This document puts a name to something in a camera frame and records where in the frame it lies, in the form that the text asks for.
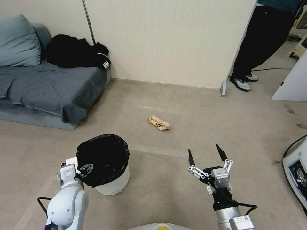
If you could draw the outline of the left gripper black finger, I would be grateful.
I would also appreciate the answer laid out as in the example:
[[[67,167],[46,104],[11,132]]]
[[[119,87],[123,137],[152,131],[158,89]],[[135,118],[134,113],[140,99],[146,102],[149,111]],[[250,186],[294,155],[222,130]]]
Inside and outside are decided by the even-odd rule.
[[[82,178],[86,178],[87,176],[89,176],[91,174],[91,172],[93,171],[93,164],[89,163],[89,164],[85,164],[82,167],[78,167],[78,170],[81,174]]]

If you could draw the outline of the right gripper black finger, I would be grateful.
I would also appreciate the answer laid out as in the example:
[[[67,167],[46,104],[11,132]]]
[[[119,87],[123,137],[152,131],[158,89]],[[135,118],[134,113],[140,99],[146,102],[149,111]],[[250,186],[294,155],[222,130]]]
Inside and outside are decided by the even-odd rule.
[[[202,170],[200,170],[195,166],[195,162],[190,149],[188,149],[188,163],[189,163],[188,172],[191,173],[193,176],[195,176],[198,179],[209,178],[208,173],[203,172]]]
[[[233,161],[228,159],[226,153],[220,148],[220,146],[218,144],[216,144],[216,148],[217,148],[217,151],[219,153],[219,156],[220,156],[222,162],[224,162],[223,168],[227,172],[230,172],[230,169],[232,167]]]

